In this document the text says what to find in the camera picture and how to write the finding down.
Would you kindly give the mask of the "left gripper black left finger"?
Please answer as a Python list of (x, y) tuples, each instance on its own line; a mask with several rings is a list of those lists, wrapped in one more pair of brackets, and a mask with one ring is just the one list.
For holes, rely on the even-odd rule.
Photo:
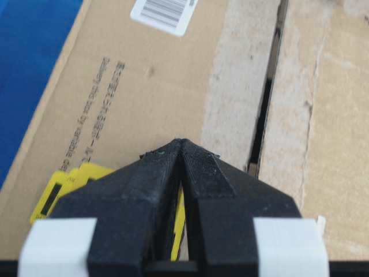
[(175, 213), (180, 149), (175, 139), (61, 197), (31, 228), (18, 276), (143, 276), (147, 257), (160, 254), (153, 241)]

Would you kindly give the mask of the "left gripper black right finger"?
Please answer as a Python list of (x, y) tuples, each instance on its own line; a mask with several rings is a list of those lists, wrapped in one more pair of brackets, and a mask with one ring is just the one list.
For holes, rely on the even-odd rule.
[(203, 276), (329, 276), (319, 226), (291, 196), (180, 144), (190, 257)]

